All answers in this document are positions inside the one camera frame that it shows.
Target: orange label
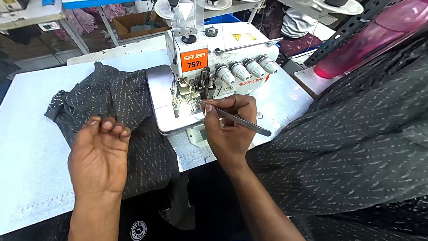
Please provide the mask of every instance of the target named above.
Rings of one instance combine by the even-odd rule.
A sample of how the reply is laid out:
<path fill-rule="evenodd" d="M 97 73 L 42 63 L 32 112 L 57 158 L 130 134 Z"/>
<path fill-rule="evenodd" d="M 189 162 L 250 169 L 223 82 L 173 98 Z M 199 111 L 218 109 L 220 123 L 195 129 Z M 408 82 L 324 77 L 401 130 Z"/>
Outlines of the orange label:
<path fill-rule="evenodd" d="M 208 49 L 198 49 L 181 53 L 181 70 L 183 72 L 202 69 L 208 66 Z"/>

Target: logo patch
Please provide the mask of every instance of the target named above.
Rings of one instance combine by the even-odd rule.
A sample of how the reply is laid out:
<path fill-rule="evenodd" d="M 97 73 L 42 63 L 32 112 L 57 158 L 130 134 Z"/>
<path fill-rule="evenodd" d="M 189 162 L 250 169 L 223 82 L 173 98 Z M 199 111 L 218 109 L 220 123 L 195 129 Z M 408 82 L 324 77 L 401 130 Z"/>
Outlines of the logo patch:
<path fill-rule="evenodd" d="M 247 82 L 244 82 L 244 83 L 240 83 L 240 84 L 238 84 L 238 86 L 243 86 L 243 85 L 246 85 L 246 84 L 256 83 L 256 82 L 261 81 L 261 80 L 263 80 L 263 79 L 264 79 L 264 78 L 257 78 L 257 79 L 255 79 L 255 80 L 251 80 L 251 81 L 247 81 Z"/>
<path fill-rule="evenodd" d="M 136 221 L 131 227 L 131 238 L 134 241 L 141 240 L 147 232 L 147 226 L 143 221 Z"/>
<path fill-rule="evenodd" d="M 203 69 L 208 66 L 208 49 L 198 49 L 181 53 L 181 70 L 183 72 Z"/>

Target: pink plastic bottle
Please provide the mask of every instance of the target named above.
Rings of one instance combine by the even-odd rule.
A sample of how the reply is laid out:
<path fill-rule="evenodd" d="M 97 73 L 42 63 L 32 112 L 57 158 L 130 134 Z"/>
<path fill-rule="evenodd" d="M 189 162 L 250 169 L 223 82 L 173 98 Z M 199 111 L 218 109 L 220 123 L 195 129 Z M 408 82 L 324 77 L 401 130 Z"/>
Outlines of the pink plastic bottle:
<path fill-rule="evenodd" d="M 369 57 L 378 48 L 428 22 L 428 0 L 403 0 L 372 20 L 356 37 L 330 53 L 314 68 L 331 79 Z"/>

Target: cardboard box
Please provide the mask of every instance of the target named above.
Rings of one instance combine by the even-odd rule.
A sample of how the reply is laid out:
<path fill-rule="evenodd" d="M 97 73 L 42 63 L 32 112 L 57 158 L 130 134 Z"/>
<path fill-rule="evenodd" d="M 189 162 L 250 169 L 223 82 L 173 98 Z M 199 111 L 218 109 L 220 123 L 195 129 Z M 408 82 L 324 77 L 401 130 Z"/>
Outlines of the cardboard box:
<path fill-rule="evenodd" d="M 159 28 L 145 30 L 145 31 L 137 31 L 131 33 L 131 27 L 135 25 L 144 25 L 146 23 L 147 15 L 150 12 L 142 12 L 142 13 L 133 13 L 130 15 L 125 15 L 121 17 L 115 17 L 113 19 L 114 26 L 116 27 L 117 34 L 120 39 L 129 39 L 138 36 L 143 36 L 151 33 L 157 33 L 161 31 L 166 31 L 171 29 L 168 25 L 163 21 L 161 17 L 159 17 L 155 11 L 152 13 L 152 20 L 150 22 L 157 23 Z"/>

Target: safety warning sticker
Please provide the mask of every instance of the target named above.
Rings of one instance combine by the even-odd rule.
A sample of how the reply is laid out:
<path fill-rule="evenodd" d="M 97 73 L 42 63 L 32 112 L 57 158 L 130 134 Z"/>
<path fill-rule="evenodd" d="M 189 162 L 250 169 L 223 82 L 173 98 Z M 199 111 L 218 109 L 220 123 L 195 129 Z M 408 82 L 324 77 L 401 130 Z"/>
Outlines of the safety warning sticker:
<path fill-rule="evenodd" d="M 237 41 L 244 41 L 244 40 L 256 40 L 256 37 L 254 37 L 250 33 L 239 33 L 239 34 L 232 34 Z"/>

